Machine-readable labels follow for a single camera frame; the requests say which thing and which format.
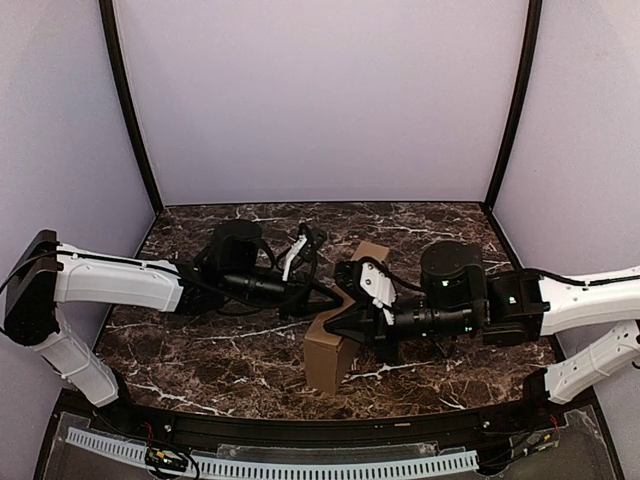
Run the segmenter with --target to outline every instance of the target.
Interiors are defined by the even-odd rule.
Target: red wire
[[[147,443],[151,443],[151,440],[153,440],[153,428],[151,427],[151,425],[147,422],[144,422],[142,424],[144,427],[146,427],[147,430],[149,430],[149,434],[147,435]]]
[[[556,417],[554,417],[553,415],[551,415],[551,423],[553,423],[553,425],[556,427],[556,433],[558,434],[558,440],[560,440],[560,426],[558,425],[558,421],[556,420]]]

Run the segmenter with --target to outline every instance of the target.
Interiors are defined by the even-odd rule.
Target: brown box
[[[379,262],[384,262],[388,256],[389,248],[360,242],[351,259],[373,257]],[[360,345],[324,329],[326,321],[344,312],[354,303],[353,299],[338,287],[333,287],[333,290],[344,298],[344,303],[340,308],[320,313],[307,330],[304,336],[304,367],[309,386],[335,395]]]

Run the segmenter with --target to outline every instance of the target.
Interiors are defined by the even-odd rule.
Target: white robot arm
[[[127,396],[122,391],[126,386],[72,331],[58,304],[101,302],[199,314],[236,299],[253,308],[278,309],[284,317],[341,305],[342,298],[314,282],[313,273],[294,278],[294,270],[305,261],[315,270],[316,250],[326,238],[323,232],[301,226],[295,248],[282,254],[283,275],[273,271],[278,262],[270,250],[271,267],[255,266],[257,251],[268,249],[256,227],[245,221],[223,224],[214,231],[212,244],[189,263],[96,254],[60,244],[55,232],[44,230],[0,288],[1,292],[8,287],[0,333],[38,352],[100,408]],[[330,300],[311,302],[311,291]]]
[[[394,362],[403,340],[481,331],[484,343],[508,346],[619,322],[583,351],[525,380],[526,394],[556,404],[640,358],[640,267],[579,277],[524,269],[485,278],[479,247],[457,242],[430,246],[421,266],[419,287],[403,283],[425,296],[398,300],[392,280],[401,279],[384,265],[366,258],[338,264],[336,283],[356,305],[325,328]]]

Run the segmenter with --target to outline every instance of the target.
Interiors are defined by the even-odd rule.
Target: brown marble surface
[[[336,261],[360,240],[392,248],[391,270],[418,282],[422,250],[438,240],[482,245],[487,272],[510,268],[480,208],[471,203],[324,203],[185,206],[166,209],[142,258],[190,260],[225,219],[257,221],[276,254],[295,239],[299,222],[329,232],[316,278],[331,285]],[[511,348],[459,338],[407,343],[404,363],[376,364],[361,350],[339,394],[305,384],[302,339],[312,319],[279,320],[215,313],[181,317],[118,306],[97,346],[126,377],[134,399],[178,411],[269,419],[361,419],[438,413],[519,398],[522,379],[553,363],[546,340]]]

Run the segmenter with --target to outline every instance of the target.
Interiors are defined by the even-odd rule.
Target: lavender wall
[[[0,152],[0,277],[43,228],[96,251],[136,250],[153,213],[119,111],[97,1],[0,2]],[[105,309],[67,311],[93,342]],[[31,478],[62,382],[4,337],[0,378],[0,478]]]
[[[168,204],[484,198],[526,0],[117,6]]]
[[[523,263],[575,274],[640,264],[640,6],[545,2],[496,214]],[[605,327],[560,335],[568,355]],[[640,478],[637,370],[596,392],[627,478]]]

